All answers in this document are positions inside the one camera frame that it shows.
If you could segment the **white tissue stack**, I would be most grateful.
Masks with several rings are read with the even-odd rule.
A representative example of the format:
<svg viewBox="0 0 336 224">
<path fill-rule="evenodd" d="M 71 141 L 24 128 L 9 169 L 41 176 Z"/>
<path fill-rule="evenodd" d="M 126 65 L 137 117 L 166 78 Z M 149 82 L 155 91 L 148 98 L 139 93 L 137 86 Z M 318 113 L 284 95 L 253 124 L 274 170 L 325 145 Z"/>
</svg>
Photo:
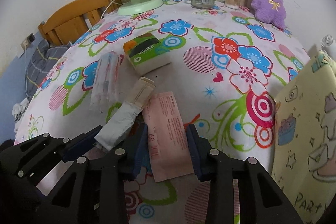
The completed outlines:
<svg viewBox="0 0 336 224">
<path fill-rule="evenodd" d="M 124 140 L 138 114 L 142 112 L 155 89 L 154 81 L 140 77 L 127 94 L 122 105 L 95 136 L 95 140 L 107 151 Z"/>
</svg>

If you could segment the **pink packet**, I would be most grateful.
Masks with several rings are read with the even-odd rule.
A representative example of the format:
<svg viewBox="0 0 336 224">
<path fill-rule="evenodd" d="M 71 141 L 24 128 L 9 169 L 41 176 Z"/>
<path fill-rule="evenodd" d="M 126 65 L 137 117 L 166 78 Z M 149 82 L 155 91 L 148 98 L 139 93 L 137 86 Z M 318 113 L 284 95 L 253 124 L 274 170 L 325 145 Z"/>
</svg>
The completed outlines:
<svg viewBox="0 0 336 224">
<path fill-rule="evenodd" d="M 194 172 L 185 128 L 172 92 L 153 95 L 143 110 L 155 182 Z"/>
</svg>

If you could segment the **clear plastic straw pack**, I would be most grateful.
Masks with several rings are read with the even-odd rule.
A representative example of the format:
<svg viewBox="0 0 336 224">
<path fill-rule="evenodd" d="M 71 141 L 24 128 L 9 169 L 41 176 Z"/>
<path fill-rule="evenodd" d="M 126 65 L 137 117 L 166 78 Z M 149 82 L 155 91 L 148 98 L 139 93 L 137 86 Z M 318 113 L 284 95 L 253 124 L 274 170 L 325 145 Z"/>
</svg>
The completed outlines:
<svg viewBox="0 0 336 224">
<path fill-rule="evenodd" d="M 121 55 L 114 51 L 100 57 L 91 93 L 91 110 L 105 111 L 118 101 L 118 71 L 121 62 Z"/>
</svg>

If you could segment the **green orange tissue pack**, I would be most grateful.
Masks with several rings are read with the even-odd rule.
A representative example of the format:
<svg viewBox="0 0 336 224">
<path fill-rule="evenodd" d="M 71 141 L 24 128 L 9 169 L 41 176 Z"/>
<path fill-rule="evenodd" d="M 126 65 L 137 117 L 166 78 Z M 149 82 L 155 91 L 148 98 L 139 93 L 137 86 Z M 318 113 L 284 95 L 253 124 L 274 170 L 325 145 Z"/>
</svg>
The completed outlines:
<svg viewBox="0 0 336 224">
<path fill-rule="evenodd" d="M 150 32 L 124 43 L 123 51 L 140 76 L 171 63 L 170 50 Z"/>
</svg>

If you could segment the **crumpled white cloth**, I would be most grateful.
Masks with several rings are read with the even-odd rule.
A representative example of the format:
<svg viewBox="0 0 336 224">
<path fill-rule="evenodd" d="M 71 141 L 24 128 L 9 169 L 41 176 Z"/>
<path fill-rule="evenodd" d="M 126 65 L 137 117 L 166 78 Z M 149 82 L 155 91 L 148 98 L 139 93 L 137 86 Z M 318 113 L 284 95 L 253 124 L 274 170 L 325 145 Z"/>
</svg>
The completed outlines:
<svg viewBox="0 0 336 224">
<path fill-rule="evenodd" d="M 18 132 L 18 128 L 21 123 L 21 118 L 25 114 L 29 106 L 29 100 L 27 98 L 23 99 L 21 102 L 16 103 L 12 109 L 12 116 L 14 118 L 14 131 Z"/>
</svg>

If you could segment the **yellow cartoon storage box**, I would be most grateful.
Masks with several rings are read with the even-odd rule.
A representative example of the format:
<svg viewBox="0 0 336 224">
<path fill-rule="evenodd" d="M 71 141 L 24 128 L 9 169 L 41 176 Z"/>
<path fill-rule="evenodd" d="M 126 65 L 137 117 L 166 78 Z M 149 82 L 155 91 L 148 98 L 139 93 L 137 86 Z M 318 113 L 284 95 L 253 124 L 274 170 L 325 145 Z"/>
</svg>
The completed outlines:
<svg viewBox="0 0 336 224">
<path fill-rule="evenodd" d="M 272 177 L 304 223 L 335 196 L 335 61 L 319 51 L 276 95 Z"/>
</svg>

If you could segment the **blue bed sheet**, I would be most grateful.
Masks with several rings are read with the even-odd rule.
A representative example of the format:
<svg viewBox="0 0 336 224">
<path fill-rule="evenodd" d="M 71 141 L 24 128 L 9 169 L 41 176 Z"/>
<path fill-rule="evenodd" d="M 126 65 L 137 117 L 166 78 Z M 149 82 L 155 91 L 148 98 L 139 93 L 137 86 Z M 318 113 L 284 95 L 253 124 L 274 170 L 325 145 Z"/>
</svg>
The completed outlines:
<svg viewBox="0 0 336 224">
<path fill-rule="evenodd" d="M 34 36 L 35 40 L 25 53 L 20 58 L 15 56 L 1 76 L 1 143 L 15 138 L 15 122 L 12 109 L 16 103 L 21 102 L 26 97 L 26 68 L 36 47 L 43 39 L 39 32 Z"/>
</svg>

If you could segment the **floral tablecloth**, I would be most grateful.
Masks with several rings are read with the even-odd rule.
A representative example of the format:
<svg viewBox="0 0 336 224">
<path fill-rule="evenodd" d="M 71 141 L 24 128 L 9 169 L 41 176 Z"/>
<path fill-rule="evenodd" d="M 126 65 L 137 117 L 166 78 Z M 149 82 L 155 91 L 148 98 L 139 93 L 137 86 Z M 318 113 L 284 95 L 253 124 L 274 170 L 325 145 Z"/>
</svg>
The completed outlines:
<svg viewBox="0 0 336 224">
<path fill-rule="evenodd" d="M 73 43 L 51 68 L 23 116 L 15 143 L 43 133 L 74 138 L 104 125 L 139 76 L 122 57 L 118 101 L 105 110 L 90 106 L 98 60 L 150 32 L 170 63 L 151 71 L 155 92 L 172 92 L 184 125 L 230 157 L 257 158 L 271 170 L 273 98 L 303 68 L 309 56 L 290 31 L 258 22 L 252 14 L 217 5 L 198 10 L 165 0 L 155 10 L 107 15 Z"/>
</svg>

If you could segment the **grey plaid pillow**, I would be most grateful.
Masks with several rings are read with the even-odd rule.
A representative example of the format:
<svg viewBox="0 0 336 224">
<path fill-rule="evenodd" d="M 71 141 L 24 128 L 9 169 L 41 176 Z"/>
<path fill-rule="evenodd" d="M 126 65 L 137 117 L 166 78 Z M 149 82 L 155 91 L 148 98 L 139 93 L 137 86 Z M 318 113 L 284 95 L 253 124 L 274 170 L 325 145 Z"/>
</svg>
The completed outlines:
<svg viewBox="0 0 336 224">
<path fill-rule="evenodd" d="M 29 101 L 59 77 L 67 59 L 63 55 L 69 48 L 69 45 L 52 46 L 46 40 L 38 44 L 26 69 L 26 98 Z"/>
</svg>

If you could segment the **white standing fan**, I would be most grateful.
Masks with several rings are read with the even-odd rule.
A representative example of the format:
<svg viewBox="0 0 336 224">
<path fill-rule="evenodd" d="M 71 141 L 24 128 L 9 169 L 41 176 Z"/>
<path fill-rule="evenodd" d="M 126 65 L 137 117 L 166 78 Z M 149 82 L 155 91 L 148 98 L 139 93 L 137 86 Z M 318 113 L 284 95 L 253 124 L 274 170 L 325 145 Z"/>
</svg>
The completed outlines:
<svg viewBox="0 0 336 224">
<path fill-rule="evenodd" d="M 336 44 L 335 39 L 331 35 L 326 35 L 321 40 L 321 48 L 335 60 L 336 58 Z"/>
</svg>

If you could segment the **purple plush bunny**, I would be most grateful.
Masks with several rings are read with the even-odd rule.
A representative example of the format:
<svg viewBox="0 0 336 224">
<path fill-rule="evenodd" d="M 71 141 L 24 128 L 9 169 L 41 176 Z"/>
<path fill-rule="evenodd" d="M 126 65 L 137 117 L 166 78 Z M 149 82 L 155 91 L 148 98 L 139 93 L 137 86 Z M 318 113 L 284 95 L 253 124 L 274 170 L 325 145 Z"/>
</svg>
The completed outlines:
<svg viewBox="0 0 336 224">
<path fill-rule="evenodd" d="M 273 24 L 281 30 L 285 28 L 284 0 L 252 0 L 251 7 L 260 22 Z"/>
</svg>

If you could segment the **wall power socket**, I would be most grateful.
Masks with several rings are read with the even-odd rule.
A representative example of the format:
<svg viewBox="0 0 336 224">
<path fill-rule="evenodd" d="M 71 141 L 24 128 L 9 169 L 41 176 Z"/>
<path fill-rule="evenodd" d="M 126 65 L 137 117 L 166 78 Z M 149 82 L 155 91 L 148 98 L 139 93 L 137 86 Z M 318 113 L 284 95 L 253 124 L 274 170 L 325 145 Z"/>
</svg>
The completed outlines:
<svg viewBox="0 0 336 224">
<path fill-rule="evenodd" d="M 21 48 L 25 51 L 35 40 L 35 36 L 31 33 L 21 43 Z"/>
</svg>

